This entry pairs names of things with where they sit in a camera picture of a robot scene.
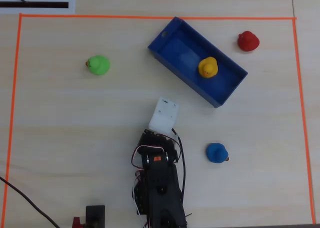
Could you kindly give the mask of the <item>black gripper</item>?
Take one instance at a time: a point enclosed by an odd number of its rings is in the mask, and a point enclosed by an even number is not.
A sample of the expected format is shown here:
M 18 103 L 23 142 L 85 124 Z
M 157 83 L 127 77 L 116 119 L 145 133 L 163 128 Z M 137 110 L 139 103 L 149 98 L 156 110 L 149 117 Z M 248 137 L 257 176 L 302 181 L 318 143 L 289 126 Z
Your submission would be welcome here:
M 139 152 L 174 152 L 176 143 L 174 137 L 145 129 L 139 140 Z

